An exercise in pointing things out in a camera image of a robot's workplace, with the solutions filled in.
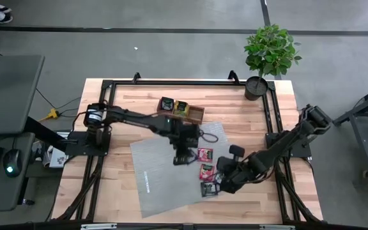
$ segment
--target black clamp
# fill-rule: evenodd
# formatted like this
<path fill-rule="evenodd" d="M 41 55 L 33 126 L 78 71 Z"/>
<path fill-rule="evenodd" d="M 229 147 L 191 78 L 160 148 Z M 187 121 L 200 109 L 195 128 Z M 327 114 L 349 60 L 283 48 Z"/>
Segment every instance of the black clamp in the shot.
<path fill-rule="evenodd" d="M 141 78 L 140 73 L 139 72 L 135 73 L 133 77 L 133 84 L 137 84 L 137 80 L 140 78 Z"/>
<path fill-rule="evenodd" d="M 237 74 L 234 72 L 234 70 L 231 70 L 228 75 L 228 80 L 234 80 L 234 83 L 236 85 L 240 85 L 240 80 L 238 79 Z"/>

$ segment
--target gray floor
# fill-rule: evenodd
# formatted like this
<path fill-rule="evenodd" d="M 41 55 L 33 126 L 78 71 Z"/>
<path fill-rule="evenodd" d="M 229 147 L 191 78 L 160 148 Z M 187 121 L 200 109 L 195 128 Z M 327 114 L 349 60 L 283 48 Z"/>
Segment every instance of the gray floor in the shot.
<path fill-rule="evenodd" d="M 257 29 L 263 25 L 258 0 L 3 3 L 14 9 L 13 26 Z M 368 31 L 368 1 L 267 3 L 271 23 L 287 29 Z M 145 78 L 225 79 L 230 70 L 235 70 L 246 79 L 251 76 L 244 63 L 246 36 L 0 32 L 0 52 L 44 55 L 45 67 L 38 88 L 54 105 L 61 105 L 81 94 L 87 77 L 132 77 L 140 72 Z M 336 118 L 368 93 L 368 36 L 296 36 L 295 40 L 302 43 L 303 59 L 283 79 L 293 81 L 299 107 L 307 103 L 319 105 Z M 40 119 L 48 110 L 49 105 L 36 95 L 31 115 Z M 61 118 L 46 125 L 53 129 L 70 128 L 71 120 Z M 368 190 L 357 190 L 351 184 L 364 168 L 351 127 L 333 127 L 316 139 L 311 148 L 325 220 L 368 227 Z M 58 181 L 36 184 L 37 204 L 32 211 L 0 213 L 0 224 L 3 218 L 7 223 L 45 220 L 55 189 L 47 190 L 42 185 L 56 188 Z"/>

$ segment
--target wooden tabletop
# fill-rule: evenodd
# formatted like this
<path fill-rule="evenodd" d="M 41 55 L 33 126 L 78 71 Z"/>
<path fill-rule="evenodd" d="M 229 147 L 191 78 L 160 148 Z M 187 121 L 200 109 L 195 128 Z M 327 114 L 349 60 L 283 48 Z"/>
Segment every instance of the wooden tabletop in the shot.
<path fill-rule="evenodd" d="M 79 112 L 88 104 L 96 103 L 103 79 L 86 79 Z M 280 115 L 285 130 L 298 121 L 298 111 L 292 83 L 275 81 Z M 205 108 L 203 123 L 222 123 L 229 142 L 242 146 L 247 153 L 265 149 L 267 133 L 263 101 L 248 101 L 242 86 L 117 86 L 114 104 L 124 109 L 151 114 L 156 111 L 162 96 L 182 100 Z M 271 97 L 268 94 L 274 118 Z M 76 122 L 76 130 L 85 130 L 83 116 Z M 157 222 L 203 224 L 279 224 L 281 223 L 275 178 L 260 184 L 244 185 L 236 194 L 221 192 L 208 201 L 186 205 L 147 218 L 141 217 L 130 143 L 155 134 L 132 125 L 112 125 L 111 150 L 105 157 L 95 212 L 95 222 Z M 75 157 L 65 165 L 57 193 L 52 218 L 60 216 L 81 189 L 86 157 Z M 301 159 L 291 159 L 295 189 L 302 201 L 322 219 L 312 171 Z M 89 204 L 88 194 L 86 208 Z M 289 216 L 292 211 L 286 195 Z"/>

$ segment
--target computer mouse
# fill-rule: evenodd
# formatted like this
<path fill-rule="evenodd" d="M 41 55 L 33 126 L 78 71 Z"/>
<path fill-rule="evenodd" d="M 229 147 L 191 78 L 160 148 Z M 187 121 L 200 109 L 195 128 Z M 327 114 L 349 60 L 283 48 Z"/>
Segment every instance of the computer mouse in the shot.
<path fill-rule="evenodd" d="M 7 177 L 17 177 L 22 170 L 22 159 L 19 149 L 11 149 L 3 158 L 4 171 Z"/>

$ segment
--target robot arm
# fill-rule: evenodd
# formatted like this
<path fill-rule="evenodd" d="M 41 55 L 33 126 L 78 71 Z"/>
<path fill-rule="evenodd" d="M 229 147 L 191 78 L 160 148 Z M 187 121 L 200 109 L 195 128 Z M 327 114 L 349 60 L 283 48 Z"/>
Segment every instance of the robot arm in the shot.
<path fill-rule="evenodd" d="M 313 140 L 324 134 L 332 120 L 317 106 L 310 105 L 302 111 L 299 123 L 291 131 L 284 131 L 267 150 L 253 152 L 241 162 L 220 157 L 217 169 L 224 174 L 220 184 L 221 191 L 235 193 L 246 183 L 257 183 L 283 154 L 287 153 L 296 141 L 308 137 Z"/>
<path fill-rule="evenodd" d="M 107 117 L 102 119 L 104 112 L 107 112 Z M 188 148 L 198 146 L 199 125 L 184 124 L 180 119 L 165 114 L 144 115 L 104 103 L 88 105 L 84 125 L 90 134 L 88 136 L 90 144 L 99 145 L 100 129 L 116 122 L 148 128 L 155 134 L 169 138 L 170 144 L 176 150 L 176 156 L 173 159 L 174 165 L 188 164 L 190 159 L 194 157 Z"/>

